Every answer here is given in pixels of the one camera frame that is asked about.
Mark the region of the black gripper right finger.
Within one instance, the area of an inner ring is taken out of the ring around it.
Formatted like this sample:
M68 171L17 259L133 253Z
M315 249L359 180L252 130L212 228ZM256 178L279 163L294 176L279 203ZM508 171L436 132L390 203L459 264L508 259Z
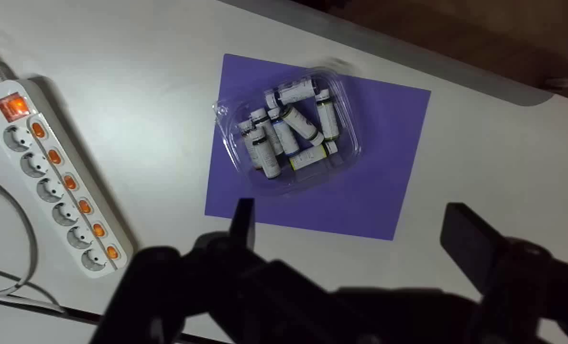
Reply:
M464 203L443 213L439 245L480 295L510 287L510 241Z

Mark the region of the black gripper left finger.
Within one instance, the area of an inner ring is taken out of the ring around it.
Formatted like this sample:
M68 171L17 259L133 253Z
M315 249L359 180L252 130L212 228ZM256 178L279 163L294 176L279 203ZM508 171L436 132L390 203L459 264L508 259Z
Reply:
M241 199L229 224L229 241L235 249L254 247L254 201Z

